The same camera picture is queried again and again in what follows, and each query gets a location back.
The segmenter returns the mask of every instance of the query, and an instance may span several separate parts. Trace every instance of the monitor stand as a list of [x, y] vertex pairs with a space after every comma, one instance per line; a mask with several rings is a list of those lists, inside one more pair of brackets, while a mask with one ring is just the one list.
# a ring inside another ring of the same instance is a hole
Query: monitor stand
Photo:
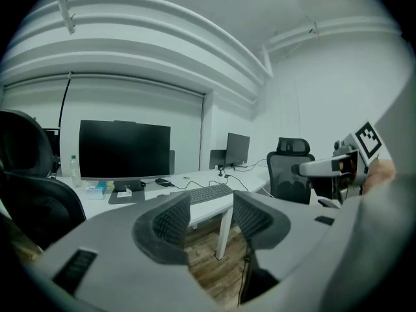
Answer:
[[[132, 195], [118, 198], [117, 194], [119, 192], [125, 192], [126, 187], [131, 189]], [[115, 181], [109, 204], [121, 205], [124, 203], [141, 203], [144, 202], [144, 200], [144, 184], [142, 184], [141, 180]]]

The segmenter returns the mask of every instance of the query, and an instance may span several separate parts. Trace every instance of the water bottle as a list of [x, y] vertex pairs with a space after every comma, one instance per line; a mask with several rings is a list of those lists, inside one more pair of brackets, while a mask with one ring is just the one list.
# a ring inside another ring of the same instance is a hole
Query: water bottle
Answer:
[[78, 161], [75, 155], [71, 156], [71, 176], [72, 176], [72, 183], [74, 187], [80, 187], [81, 186], [81, 175], [79, 173], [79, 165]]

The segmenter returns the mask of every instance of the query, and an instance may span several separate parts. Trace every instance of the office chair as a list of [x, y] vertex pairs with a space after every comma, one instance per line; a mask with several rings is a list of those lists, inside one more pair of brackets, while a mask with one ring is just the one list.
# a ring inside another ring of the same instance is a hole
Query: office chair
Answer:
[[45, 132], [25, 113], [0, 110], [0, 199], [16, 225], [42, 249], [85, 221], [76, 193], [48, 179], [53, 161]]
[[309, 180], [292, 173], [292, 165], [314, 161], [310, 150], [309, 144], [302, 138], [279, 138], [276, 151], [267, 155], [270, 194], [274, 198], [309, 204]]

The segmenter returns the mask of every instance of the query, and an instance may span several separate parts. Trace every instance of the desk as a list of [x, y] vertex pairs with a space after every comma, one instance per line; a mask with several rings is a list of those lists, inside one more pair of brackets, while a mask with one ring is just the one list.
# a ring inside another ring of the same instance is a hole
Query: desk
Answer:
[[[232, 168], [226, 169], [227, 174], [231, 174], [241, 180], [244, 186], [250, 192], [257, 192], [261, 189], [262, 186], [266, 185], [269, 181], [268, 170], [263, 166], [255, 166], [252, 170], [248, 172], [236, 171]], [[111, 189], [107, 190], [107, 193], [104, 197], [104, 200], [89, 200], [86, 192], [85, 186], [74, 188], [72, 185], [72, 179], [70, 177], [57, 177], [57, 179], [69, 187], [71, 187], [78, 195], [85, 212], [86, 219], [92, 218], [98, 214], [104, 213], [105, 211], [110, 211], [112, 209], [125, 207], [128, 204], [121, 205], [110, 205], [109, 198], [111, 195]], [[189, 174], [179, 174], [172, 175], [167, 177], [167, 180], [170, 180], [175, 186], [185, 187], [189, 181], [195, 181], [202, 186], [208, 186], [210, 180], [217, 181], [219, 183], [225, 183], [227, 179], [218, 176], [218, 170], [209, 170], [209, 171], [198, 171], [192, 172]], [[228, 184], [233, 190], [246, 190], [238, 180], [233, 177], [228, 178]], [[191, 183], [186, 190], [198, 189], [197, 184]], [[156, 183], [150, 183], [144, 189], [144, 196], [146, 201], [156, 198], [161, 194], [169, 194], [172, 192], [181, 192], [175, 187], [162, 187]], [[190, 222], [189, 226], [194, 226], [199, 222], [207, 220], [217, 214], [222, 214], [220, 236], [218, 238], [218, 244], [216, 248], [216, 258], [222, 259], [224, 252], [226, 250], [229, 228], [231, 225], [231, 219], [233, 217], [233, 195], [227, 195], [222, 198], [213, 199], [203, 203], [197, 203], [196, 205], [190, 206]]]

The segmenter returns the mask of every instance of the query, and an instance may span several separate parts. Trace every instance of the keyboard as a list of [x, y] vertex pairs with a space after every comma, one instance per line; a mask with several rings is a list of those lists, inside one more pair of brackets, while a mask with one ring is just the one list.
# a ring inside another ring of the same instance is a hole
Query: keyboard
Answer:
[[190, 204], [201, 203], [212, 199], [218, 199], [222, 196], [232, 194], [234, 191], [226, 184], [213, 185], [203, 188], [190, 190]]

